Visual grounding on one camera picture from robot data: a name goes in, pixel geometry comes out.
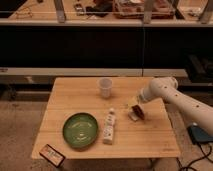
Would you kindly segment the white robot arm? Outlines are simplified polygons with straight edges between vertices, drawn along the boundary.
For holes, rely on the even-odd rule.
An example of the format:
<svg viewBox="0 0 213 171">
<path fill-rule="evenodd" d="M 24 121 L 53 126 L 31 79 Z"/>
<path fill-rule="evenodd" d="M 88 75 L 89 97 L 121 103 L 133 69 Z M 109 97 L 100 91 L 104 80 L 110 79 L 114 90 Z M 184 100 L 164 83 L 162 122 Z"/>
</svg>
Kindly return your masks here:
<svg viewBox="0 0 213 171">
<path fill-rule="evenodd" d="M 128 108 L 140 103 L 149 103 L 157 98 L 175 105 L 180 112 L 192 119 L 209 135 L 213 136 L 213 107 L 189 97 L 177 90 L 174 77 L 153 78 L 126 104 Z"/>
</svg>

